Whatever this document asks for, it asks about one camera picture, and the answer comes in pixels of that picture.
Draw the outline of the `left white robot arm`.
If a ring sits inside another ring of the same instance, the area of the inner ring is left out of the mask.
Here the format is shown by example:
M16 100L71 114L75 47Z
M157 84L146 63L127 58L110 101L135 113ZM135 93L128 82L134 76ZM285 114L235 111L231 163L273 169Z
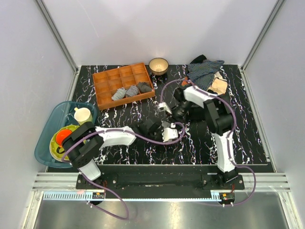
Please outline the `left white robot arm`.
M102 185L103 177L94 158L101 149L109 146L130 146L137 138L153 143L165 143L163 133L162 121L158 119L148 119L120 128L103 128L85 122L75 131L70 131L61 141L60 145L64 151L61 159L78 169L86 177L86 183L97 189Z

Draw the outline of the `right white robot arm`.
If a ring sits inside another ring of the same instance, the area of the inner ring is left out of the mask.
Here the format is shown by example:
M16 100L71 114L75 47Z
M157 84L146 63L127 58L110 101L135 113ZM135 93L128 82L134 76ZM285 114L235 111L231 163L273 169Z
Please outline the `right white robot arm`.
M178 87L173 93L177 105L171 108L170 118L186 123L204 120L212 133L217 149L218 172L215 181L222 189L229 188L238 177L233 155L233 132L236 117L225 94L215 95L197 86Z

